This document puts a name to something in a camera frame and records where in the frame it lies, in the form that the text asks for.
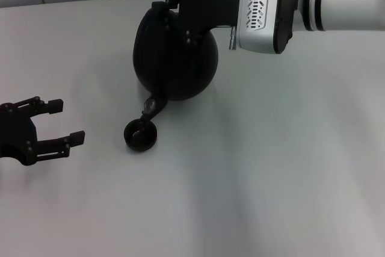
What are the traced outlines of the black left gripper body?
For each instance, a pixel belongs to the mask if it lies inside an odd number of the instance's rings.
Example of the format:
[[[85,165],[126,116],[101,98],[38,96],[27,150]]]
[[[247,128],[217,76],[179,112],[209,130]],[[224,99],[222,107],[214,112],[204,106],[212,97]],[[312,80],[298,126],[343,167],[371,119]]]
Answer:
[[[37,133],[31,117],[26,108],[1,105],[1,158],[14,158],[24,166],[37,162]]]

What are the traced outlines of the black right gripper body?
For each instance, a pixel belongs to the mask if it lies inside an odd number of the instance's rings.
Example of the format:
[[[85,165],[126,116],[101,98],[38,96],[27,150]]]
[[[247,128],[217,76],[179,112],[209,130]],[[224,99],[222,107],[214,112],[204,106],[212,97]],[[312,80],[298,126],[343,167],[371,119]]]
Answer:
[[[192,0],[192,9],[187,16],[179,14],[182,27],[197,45],[212,29],[230,27],[230,46],[235,46],[238,23],[239,0]]]

